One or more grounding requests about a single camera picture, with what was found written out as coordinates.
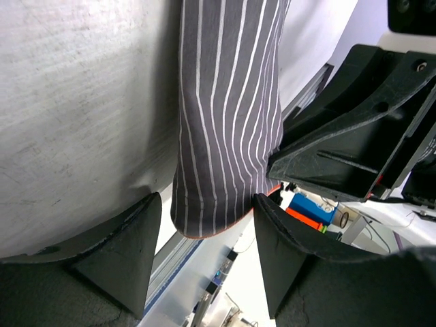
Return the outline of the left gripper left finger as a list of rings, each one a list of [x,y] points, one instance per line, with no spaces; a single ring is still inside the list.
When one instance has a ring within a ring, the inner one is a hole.
[[[152,193],[34,254],[1,260],[2,326],[133,326],[143,316],[161,221]]]

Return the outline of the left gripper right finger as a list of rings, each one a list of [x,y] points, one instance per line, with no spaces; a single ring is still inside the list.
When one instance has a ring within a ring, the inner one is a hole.
[[[264,194],[253,216],[278,326],[434,326],[435,248],[378,255],[292,218]]]

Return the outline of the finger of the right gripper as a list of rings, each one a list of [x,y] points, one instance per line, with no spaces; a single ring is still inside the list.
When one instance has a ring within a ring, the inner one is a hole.
[[[362,103],[304,136],[284,136],[269,178],[340,202],[435,200],[435,55],[409,51]]]
[[[304,136],[349,112],[393,72],[404,54],[357,44],[322,92],[301,113],[286,118],[284,136]]]

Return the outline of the striped grey underwear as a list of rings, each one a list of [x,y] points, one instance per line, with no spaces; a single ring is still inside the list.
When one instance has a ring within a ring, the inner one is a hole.
[[[187,238],[236,225],[279,182],[278,49],[288,1],[184,1],[178,50],[178,162],[171,219]]]

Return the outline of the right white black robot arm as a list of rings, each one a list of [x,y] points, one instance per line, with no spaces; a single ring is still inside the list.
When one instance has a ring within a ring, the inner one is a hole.
[[[268,176],[340,202],[435,206],[435,2],[389,1],[402,49],[355,45],[326,88],[286,118]]]

